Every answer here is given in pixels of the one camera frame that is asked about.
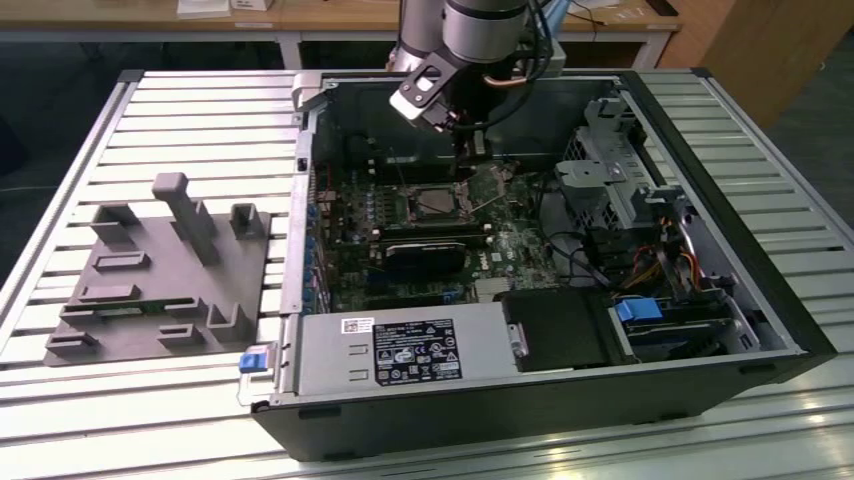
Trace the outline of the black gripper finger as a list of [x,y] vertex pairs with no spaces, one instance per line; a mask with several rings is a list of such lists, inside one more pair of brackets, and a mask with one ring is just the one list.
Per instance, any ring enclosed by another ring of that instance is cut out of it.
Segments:
[[489,140],[482,131],[454,134],[454,169],[466,171],[489,160]]

